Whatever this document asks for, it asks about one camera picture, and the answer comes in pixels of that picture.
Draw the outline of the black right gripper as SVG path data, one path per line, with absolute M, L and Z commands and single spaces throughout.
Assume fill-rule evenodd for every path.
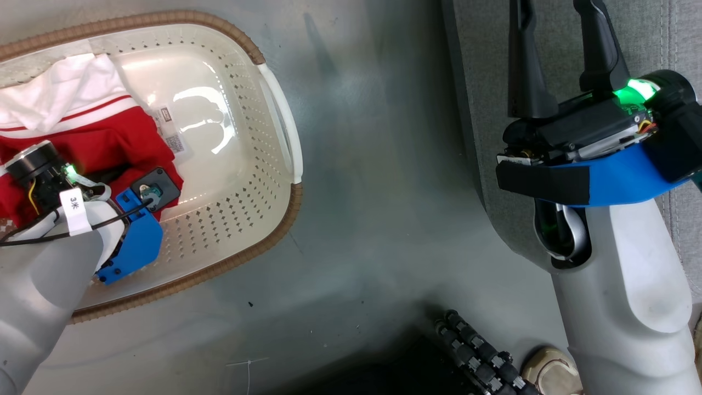
M 574 1 L 573 6 L 581 18 L 584 49 L 581 90 L 613 93 L 609 97 L 584 93 L 561 103 L 558 113 L 537 52 L 532 2 L 510 1 L 507 112 L 522 119 L 512 122 L 502 135 L 507 146 L 496 156 L 498 163 L 554 166 L 588 161 L 656 133 L 652 112 L 644 103 L 659 91 L 659 85 L 642 78 L 630 80 L 604 2 Z

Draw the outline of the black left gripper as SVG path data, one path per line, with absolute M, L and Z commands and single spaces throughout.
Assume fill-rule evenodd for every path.
M 85 201 L 108 201 L 112 197 L 108 185 L 80 175 L 48 140 L 20 151 L 4 167 L 24 188 L 24 196 L 37 215 L 58 209 L 60 193 L 65 190 L 77 188 Z

